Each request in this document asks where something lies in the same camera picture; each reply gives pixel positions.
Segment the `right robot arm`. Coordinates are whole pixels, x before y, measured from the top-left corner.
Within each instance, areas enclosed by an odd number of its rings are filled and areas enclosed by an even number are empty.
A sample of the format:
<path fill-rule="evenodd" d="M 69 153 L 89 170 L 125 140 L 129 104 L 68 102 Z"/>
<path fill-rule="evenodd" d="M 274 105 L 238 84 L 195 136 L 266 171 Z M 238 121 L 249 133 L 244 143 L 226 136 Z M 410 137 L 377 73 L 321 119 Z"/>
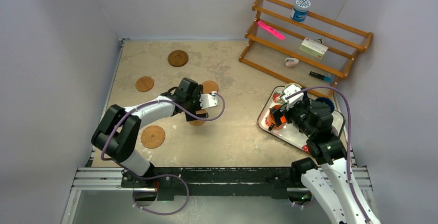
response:
<path fill-rule="evenodd" d="M 311 100 L 307 88 L 288 84 L 270 108 L 269 127 L 291 124 L 306 137 L 311 155 L 291 164 L 290 180 L 305 186 L 331 223 L 380 223 L 355 179 L 350 155 L 333 131 L 330 101 Z"/>

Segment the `blue white jar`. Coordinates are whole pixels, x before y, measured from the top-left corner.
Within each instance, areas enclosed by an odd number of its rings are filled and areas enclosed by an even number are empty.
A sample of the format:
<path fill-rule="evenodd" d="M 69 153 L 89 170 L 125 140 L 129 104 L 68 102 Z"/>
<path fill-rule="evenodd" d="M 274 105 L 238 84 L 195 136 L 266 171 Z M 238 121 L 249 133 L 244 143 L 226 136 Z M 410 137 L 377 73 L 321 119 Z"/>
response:
<path fill-rule="evenodd" d="M 303 22 L 307 17 L 310 7 L 311 2 L 309 0 L 296 0 L 290 17 L 294 21 Z"/>

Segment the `black blue marker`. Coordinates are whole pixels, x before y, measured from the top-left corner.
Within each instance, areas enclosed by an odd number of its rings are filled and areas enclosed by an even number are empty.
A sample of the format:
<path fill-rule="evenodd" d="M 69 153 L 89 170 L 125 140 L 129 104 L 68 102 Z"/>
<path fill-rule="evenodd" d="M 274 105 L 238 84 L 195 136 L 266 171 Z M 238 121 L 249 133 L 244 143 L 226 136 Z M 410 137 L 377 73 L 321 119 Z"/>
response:
<path fill-rule="evenodd" d="M 314 78 L 317 78 L 321 81 L 324 81 L 324 82 L 330 83 L 332 81 L 332 79 L 329 76 L 325 76 L 325 75 L 317 73 L 317 72 L 310 71 L 309 75 L 314 77 Z"/>

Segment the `green white box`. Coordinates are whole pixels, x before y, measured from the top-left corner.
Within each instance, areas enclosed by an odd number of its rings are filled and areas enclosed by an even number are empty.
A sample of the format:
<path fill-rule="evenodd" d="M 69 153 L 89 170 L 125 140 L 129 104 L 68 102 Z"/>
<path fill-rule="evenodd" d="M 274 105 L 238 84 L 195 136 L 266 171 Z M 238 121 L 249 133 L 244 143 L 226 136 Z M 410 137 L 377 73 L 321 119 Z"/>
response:
<path fill-rule="evenodd" d="M 299 49 L 317 59 L 322 59 L 329 47 L 321 43 L 321 41 L 306 37 L 303 39 Z"/>

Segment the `woven rattan coaster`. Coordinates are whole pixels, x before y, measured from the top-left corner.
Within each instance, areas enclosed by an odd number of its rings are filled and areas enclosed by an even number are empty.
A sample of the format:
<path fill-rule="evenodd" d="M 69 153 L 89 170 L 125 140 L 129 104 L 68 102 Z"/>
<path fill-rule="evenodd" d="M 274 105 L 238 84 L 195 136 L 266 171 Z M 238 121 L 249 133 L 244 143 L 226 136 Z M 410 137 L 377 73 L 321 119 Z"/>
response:
<path fill-rule="evenodd" d="M 155 149 L 163 144 L 166 134 L 162 127 L 158 125 L 144 128 L 140 135 L 141 144 L 148 149 Z"/>
<path fill-rule="evenodd" d="M 207 116 L 208 116 L 208 112 L 206 110 L 198 110 L 196 112 L 196 115 L 201 115 L 201 114 L 207 114 Z M 205 124 L 205 121 L 196 119 L 196 120 L 189 121 L 189 124 L 192 126 L 201 126 L 201 125 Z"/>

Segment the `dark brown wooden coaster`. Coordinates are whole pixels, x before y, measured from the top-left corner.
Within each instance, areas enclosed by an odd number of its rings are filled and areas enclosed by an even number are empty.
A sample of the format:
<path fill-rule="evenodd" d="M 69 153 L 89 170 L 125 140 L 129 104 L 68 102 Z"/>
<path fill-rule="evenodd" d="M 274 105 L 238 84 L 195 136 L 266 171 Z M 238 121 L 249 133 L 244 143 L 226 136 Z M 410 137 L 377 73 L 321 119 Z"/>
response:
<path fill-rule="evenodd" d="M 183 50 L 175 50 L 172 51 L 168 57 L 168 63 L 173 67 L 181 67 L 184 66 L 189 60 L 189 56 L 187 52 Z"/>

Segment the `strawberry print tray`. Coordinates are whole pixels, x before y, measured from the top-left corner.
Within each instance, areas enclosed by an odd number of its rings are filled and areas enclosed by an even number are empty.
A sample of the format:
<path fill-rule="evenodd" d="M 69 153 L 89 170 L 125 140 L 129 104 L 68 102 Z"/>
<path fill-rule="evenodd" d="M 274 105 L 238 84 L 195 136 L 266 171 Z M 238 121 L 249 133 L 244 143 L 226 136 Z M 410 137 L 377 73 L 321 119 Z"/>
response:
<path fill-rule="evenodd" d="M 280 130 L 271 130 L 269 131 L 269 127 L 266 125 L 265 121 L 268 117 L 269 109 L 275 105 L 279 105 L 280 103 L 277 103 L 274 99 L 279 96 L 280 92 L 284 89 L 284 86 L 276 86 L 270 96 L 268 97 L 267 102 L 265 103 L 258 119 L 257 119 L 257 125 L 259 128 L 261 128 L 263 131 L 267 132 L 268 134 L 282 140 L 285 143 L 288 143 L 292 145 L 293 147 L 306 152 L 309 154 L 309 150 L 306 144 L 307 137 L 305 134 L 300 133 L 297 128 L 295 128 L 292 124 L 286 124 L 283 129 Z M 345 117 L 337 110 L 334 110 L 332 113 L 332 116 L 334 118 L 332 122 L 333 131 L 339 138 L 342 137 L 343 128 L 346 123 Z"/>

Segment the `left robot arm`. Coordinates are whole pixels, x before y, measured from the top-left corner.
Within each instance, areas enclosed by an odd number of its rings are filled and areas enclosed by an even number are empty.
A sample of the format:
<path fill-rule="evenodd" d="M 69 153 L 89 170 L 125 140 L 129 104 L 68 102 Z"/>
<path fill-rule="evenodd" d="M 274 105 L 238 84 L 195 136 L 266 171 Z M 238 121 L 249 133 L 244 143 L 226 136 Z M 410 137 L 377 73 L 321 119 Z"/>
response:
<path fill-rule="evenodd" d="M 101 151 L 101 158 L 112 160 L 134 174 L 140 187 L 148 187 L 154 180 L 154 165 L 142 157 L 135 146 L 140 130 L 163 118 L 184 113 L 186 121 L 214 121 L 200 111 L 221 106 L 224 98 L 216 91 L 204 93 L 201 84 L 187 77 L 178 86 L 161 93 L 155 99 L 130 107 L 111 105 L 104 113 L 91 144 Z"/>

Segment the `black aluminium mounting rail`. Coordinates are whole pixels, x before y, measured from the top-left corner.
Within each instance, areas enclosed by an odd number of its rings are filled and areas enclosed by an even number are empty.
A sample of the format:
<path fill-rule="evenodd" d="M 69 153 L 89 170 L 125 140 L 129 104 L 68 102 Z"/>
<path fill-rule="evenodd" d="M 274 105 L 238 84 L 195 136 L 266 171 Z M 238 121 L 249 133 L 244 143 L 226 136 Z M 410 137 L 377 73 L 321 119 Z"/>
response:
<path fill-rule="evenodd" d="M 367 169 L 356 167 L 352 172 L 373 210 Z M 76 172 L 62 223 L 73 223 L 81 193 L 88 190 L 152 193 L 159 201 L 173 200 L 176 196 L 271 197 L 289 199 L 293 205 L 302 208 L 317 202 L 310 190 L 293 179 L 291 166 L 158 167 L 150 178 L 142 178 L 121 168 L 86 167 Z"/>

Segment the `wooden tiered shelf rack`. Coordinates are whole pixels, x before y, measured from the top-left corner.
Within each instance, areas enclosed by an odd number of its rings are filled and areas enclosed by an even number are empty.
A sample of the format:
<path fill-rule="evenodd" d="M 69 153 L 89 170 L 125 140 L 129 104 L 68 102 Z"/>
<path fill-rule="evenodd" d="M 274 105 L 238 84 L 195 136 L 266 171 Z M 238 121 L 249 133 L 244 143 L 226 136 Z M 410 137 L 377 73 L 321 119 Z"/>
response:
<path fill-rule="evenodd" d="M 281 0 L 255 0 L 239 62 L 285 83 L 337 87 L 373 34 L 314 12 L 297 21 L 296 10 Z"/>

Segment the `orange mug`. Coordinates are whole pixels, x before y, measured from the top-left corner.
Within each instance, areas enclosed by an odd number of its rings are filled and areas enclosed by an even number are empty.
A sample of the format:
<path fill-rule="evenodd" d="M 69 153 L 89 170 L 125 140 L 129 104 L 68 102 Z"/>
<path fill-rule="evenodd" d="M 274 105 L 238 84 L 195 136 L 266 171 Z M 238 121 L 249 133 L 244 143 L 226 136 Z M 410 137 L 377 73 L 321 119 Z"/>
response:
<path fill-rule="evenodd" d="M 287 124 L 287 118 L 285 112 L 281 109 L 282 107 L 282 105 L 275 105 L 269 109 L 268 117 L 265 121 L 269 131 L 283 129 Z"/>

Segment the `light green mug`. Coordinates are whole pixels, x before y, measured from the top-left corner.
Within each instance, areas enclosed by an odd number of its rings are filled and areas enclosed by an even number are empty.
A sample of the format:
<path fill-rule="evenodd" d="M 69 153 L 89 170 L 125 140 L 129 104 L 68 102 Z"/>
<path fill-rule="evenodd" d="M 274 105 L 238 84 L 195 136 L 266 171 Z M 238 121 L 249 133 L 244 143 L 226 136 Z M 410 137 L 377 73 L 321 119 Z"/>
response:
<path fill-rule="evenodd" d="M 290 105 L 294 105 L 296 102 L 301 101 L 303 99 L 304 94 L 299 93 L 291 98 L 287 98 L 287 97 L 290 97 L 291 95 L 295 94 L 300 90 L 301 90 L 301 86 L 299 84 L 289 83 L 284 87 L 284 89 L 280 92 L 279 96 L 277 96 L 274 100 L 277 103 L 282 103 L 282 104 L 287 103 Z"/>

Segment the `pink highlighter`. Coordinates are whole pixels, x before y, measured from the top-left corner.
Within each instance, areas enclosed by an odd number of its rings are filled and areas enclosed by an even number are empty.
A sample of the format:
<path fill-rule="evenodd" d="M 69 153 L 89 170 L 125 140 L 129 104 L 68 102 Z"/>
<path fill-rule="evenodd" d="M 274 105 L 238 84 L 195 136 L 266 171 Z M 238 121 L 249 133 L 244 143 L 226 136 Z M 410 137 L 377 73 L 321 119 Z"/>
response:
<path fill-rule="evenodd" d="M 285 40 L 285 36 L 283 34 L 279 33 L 276 29 L 267 25 L 262 20 L 257 21 L 257 24 L 258 24 L 258 26 L 260 26 L 262 29 L 264 29 L 266 32 L 268 32 L 270 35 L 272 35 L 276 39 L 278 39 L 280 41 Z"/>

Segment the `dark grey mug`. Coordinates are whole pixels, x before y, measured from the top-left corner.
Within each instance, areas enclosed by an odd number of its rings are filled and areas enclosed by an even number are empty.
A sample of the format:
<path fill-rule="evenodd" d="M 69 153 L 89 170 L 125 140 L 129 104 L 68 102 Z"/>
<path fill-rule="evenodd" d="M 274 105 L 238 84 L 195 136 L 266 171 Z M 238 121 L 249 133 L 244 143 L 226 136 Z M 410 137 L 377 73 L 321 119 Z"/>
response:
<path fill-rule="evenodd" d="M 321 103 L 325 103 L 326 105 L 328 105 L 330 107 L 331 112 L 333 113 L 335 110 L 335 105 L 333 103 L 333 101 L 329 98 L 325 98 L 325 97 L 318 97 L 315 99 L 316 102 L 321 102 Z"/>

